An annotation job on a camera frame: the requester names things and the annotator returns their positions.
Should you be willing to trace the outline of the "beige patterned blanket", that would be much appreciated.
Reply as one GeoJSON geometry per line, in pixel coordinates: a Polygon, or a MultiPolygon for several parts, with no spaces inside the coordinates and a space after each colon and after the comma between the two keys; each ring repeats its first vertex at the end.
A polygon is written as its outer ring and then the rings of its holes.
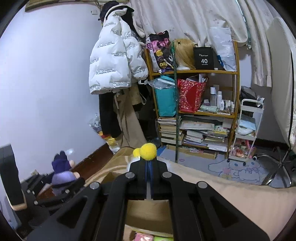
{"type": "Polygon", "coordinates": [[[270,240],[295,240],[295,187],[272,188],[229,181],[163,157],[168,170],[190,183],[207,182],[267,233],[270,240]]]}

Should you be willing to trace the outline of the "yellow plush pouch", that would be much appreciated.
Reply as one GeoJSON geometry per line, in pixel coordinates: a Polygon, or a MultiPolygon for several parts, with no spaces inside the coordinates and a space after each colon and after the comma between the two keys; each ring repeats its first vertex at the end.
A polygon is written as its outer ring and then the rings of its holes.
{"type": "Polygon", "coordinates": [[[140,157],[145,161],[152,161],[157,157],[157,147],[153,143],[146,143],[133,150],[134,157],[140,157]]]}

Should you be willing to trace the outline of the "black box with 40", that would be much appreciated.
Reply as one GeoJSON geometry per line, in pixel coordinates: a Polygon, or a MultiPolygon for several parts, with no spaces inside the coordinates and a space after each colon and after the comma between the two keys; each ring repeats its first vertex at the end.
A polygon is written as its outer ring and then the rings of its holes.
{"type": "Polygon", "coordinates": [[[197,70],[214,70],[213,49],[211,47],[194,47],[193,53],[197,70]]]}

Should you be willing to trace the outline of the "printed tote bag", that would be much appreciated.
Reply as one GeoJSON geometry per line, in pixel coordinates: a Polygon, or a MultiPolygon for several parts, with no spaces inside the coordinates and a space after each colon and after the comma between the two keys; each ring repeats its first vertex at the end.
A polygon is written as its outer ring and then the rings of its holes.
{"type": "Polygon", "coordinates": [[[146,45],[151,57],[153,72],[164,73],[174,70],[170,43],[168,31],[149,34],[147,37],[146,45]]]}

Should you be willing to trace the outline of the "blonde wig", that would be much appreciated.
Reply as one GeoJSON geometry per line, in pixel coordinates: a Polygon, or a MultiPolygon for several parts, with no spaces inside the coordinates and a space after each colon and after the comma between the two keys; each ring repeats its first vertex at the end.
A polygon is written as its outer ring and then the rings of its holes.
{"type": "Polygon", "coordinates": [[[196,43],[188,39],[175,39],[175,58],[178,66],[195,69],[194,48],[196,43]]]}

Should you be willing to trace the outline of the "white plastic bag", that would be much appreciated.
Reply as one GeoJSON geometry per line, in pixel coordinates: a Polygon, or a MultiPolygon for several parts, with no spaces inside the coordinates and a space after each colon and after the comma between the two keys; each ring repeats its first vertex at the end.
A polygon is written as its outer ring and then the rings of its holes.
{"type": "Polygon", "coordinates": [[[209,37],[222,67],[226,71],[235,72],[236,59],[230,28],[210,27],[209,37]]]}

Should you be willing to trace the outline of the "purple plush doll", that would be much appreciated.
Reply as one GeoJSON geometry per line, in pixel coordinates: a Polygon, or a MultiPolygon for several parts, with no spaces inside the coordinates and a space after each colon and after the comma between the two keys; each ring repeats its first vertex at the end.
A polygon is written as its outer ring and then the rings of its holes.
{"type": "Polygon", "coordinates": [[[54,174],[51,181],[53,194],[55,196],[62,194],[62,191],[65,190],[67,186],[80,178],[78,172],[72,171],[75,166],[75,162],[73,160],[68,160],[64,151],[60,151],[59,154],[55,155],[52,161],[54,174]]]}

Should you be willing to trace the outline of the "pink tissue pack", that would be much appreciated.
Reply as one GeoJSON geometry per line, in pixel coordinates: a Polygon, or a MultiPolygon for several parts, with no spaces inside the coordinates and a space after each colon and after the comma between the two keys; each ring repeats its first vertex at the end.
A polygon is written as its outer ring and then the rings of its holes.
{"type": "Polygon", "coordinates": [[[134,237],[134,241],[153,241],[153,240],[154,240],[153,235],[140,233],[140,232],[137,232],[134,237]]]}

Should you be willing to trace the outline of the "beige trousers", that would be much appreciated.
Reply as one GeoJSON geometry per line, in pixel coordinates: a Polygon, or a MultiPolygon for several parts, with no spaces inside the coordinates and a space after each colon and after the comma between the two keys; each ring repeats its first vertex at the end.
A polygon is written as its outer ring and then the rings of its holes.
{"type": "Polygon", "coordinates": [[[113,109],[119,123],[120,134],[114,137],[122,147],[140,148],[147,141],[133,109],[129,89],[114,95],[113,109]]]}

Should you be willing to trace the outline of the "plastic bag with toys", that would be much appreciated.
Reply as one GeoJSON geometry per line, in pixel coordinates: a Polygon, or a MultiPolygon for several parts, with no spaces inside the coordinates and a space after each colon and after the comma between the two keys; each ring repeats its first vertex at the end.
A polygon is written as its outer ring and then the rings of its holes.
{"type": "Polygon", "coordinates": [[[116,140],[110,134],[104,134],[102,131],[102,126],[100,122],[100,116],[98,113],[95,114],[95,117],[89,121],[88,124],[101,138],[105,140],[108,144],[109,149],[113,154],[117,153],[120,150],[120,147],[116,140]]]}

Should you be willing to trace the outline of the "wooden bookshelf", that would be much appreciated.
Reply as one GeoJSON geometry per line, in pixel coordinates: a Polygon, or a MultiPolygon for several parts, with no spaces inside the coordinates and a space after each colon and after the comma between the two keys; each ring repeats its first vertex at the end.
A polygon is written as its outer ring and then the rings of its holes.
{"type": "Polygon", "coordinates": [[[239,85],[240,85],[240,73],[239,73],[239,53],[237,41],[233,41],[233,47],[235,52],[235,61],[236,61],[236,71],[225,71],[225,70],[177,70],[167,71],[165,74],[174,75],[175,85],[176,85],[176,115],[179,114],[193,114],[199,116],[213,116],[231,119],[231,128],[228,135],[227,148],[224,151],[225,157],[229,157],[229,153],[232,150],[233,138],[235,136],[235,126],[237,120],[237,114],[239,109],[239,85]],[[206,85],[203,83],[197,83],[193,86],[185,85],[185,88],[182,88],[182,85],[179,84],[179,79],[177,78],[179,74],[230,74],[232,76],[232,85],[231,86],[222,86],[222,90],[232,92],[232,100],[234,103],[233,111],[218,111],[216,113],[211,111],[202,111],[200,110],[202,102],[202,94],[206,89],[206,85]]]}

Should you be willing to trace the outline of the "cardboard box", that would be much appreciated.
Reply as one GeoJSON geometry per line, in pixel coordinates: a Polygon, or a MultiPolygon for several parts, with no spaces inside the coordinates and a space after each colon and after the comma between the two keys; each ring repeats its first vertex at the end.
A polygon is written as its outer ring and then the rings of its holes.
{"type": "Polygon", "coordinates": [[[137,232],[173,238],[171,212],[167,200],[129,200],[123,240],[134,240],[137,232]]]}

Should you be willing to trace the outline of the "green pole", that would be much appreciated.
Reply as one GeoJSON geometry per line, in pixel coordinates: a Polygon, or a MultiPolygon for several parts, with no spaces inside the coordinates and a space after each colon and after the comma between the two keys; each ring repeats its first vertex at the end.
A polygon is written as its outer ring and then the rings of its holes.
{"type": "Polygon", "coordinates": [[[176,104],[176,150],[175,150],[175,163],[178,162],[179,155],[179,90],[177,79],[177,62],[175,56],[175,41],[171,42],[171,56],[174,64],[174,81],[175,81],[175,104],[176,104]]]}

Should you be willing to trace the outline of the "green tissue pack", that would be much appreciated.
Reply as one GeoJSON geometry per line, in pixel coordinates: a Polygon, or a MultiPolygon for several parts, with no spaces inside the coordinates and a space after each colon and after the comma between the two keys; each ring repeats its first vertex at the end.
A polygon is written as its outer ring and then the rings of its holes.
{"type": "Polygon", "coordinates": [[[174,241],[172,237],[154,237],[154,241],[174,241]]]}

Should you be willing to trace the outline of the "teal shopping bag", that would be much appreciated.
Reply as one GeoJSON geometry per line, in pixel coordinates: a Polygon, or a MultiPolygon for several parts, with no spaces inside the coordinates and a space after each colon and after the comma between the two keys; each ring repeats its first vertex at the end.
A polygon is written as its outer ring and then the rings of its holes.
{"type": "Polygon", "coordinates": [[[174,117],[176,114],[175,81],[162,75],[153,80],[160,117],[174,117]]]}

